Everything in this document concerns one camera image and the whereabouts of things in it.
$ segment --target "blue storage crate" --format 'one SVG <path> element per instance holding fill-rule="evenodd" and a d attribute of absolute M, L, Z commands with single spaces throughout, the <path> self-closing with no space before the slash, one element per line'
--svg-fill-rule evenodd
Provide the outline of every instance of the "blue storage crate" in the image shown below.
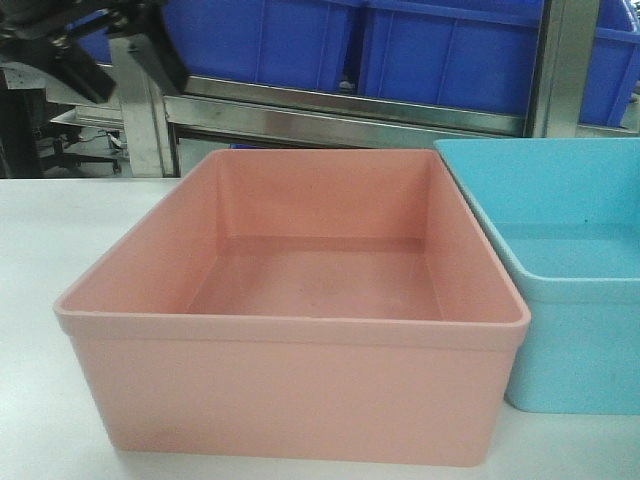
<path fill-rule="evenodd" d="M 362 0 L 172 0 L 167 30 L 196 75 L 337 91 Z M 81 44 L 110 62 L 104 32 Z"/>
<path fill-rule="evenodd" d="M 524 115 L 541 0 L 370 0 L 358 92 Z M 640 74 L 638 19 L 602 0 L 583 123 L 619 126 Z"/>
<path fill-rule="evenodd" d="M 640 414 L 640 139 L 436 147 L 532 312 L 507 399 Z"/>
<path fill-rule="evenodd" d="M 82 21 L 76 22 L 75 25 L 82 25 L 89 20 L 99 17 L 101 14 L 93 14 L 82 19 Z M 82 37 L 78 43 L 84 48 L 94 60 L 100 63 L 111 63 L 111 52 L 109 51 L 109 41 L 105 35 L 107 31 L 103 28 L 97 32 L 93 32 L 85 37 Z"/>

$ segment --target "white tabletop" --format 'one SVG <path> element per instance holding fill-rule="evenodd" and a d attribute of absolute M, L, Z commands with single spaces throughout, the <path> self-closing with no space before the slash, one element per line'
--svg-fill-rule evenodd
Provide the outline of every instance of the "white tabletop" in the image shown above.
<path fill-rule="evenodd" d="M 0 181 L 0 480 L 640 479 L 640 416 L 507 404 L 476 468 L 116 451 L 51 305 L 175 184 Z"/>

